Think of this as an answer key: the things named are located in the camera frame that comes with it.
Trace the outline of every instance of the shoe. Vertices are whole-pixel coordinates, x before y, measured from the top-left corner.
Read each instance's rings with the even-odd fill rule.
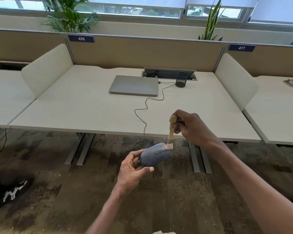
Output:
[[[28,188],[32,185],[34,179],[26,179],[18,184],[8,185],[5,192],[3,192],[3,197],[0,198],[0,207],[19,197],[21,194],[25,193]]]

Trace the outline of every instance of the hand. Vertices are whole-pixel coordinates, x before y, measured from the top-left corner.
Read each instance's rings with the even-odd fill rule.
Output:
[[[177,110],[173,114],[177,117],[177,122],[172,125],[175,128],[175,133],[183,135],[190,143],[193,143],[203,148],[209,144],[222,143],[208,127],[204,124],[198,114],[187,113],[182,110]]]
[[[137,187],[144,174],[154,171],[153,167],[139,166],[139,156],[143,150],[130,152],[121,163],[115,186],[121,196],[127,195]]]

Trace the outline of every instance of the laptop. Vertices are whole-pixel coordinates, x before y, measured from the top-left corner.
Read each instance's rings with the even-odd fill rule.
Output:
[[[110,93],[158,95],[158,79],[140,76],[117,75],[110,87]]]

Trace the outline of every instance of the brush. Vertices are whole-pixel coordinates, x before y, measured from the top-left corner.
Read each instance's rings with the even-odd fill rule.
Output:
[[[176,123],[177,117],[175,115],[172,115],[170,118],[170,126],[169,126],[169,136],[168,136],[168,141],[166,145],[166,149],[172,149],[173,142],[174,142],[174,131],[175,128],[172,128],[172,124]]]

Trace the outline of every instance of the white wall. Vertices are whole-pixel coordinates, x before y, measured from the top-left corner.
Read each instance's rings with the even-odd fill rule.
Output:
[[[0,29],[17,29],[32,31],[51,31],[42,25],[44,18],[0,15]],[[122,22],[99,22],[92,33],[110,35],[130,35],[146,37],[162,37],[175,39],[197,39],[204,33],[204,27],[152,25]],[[218,28],[214,31],[223,41],[243,43],[263,43],[287,45],[293,41],[293,33],[238,30]]]

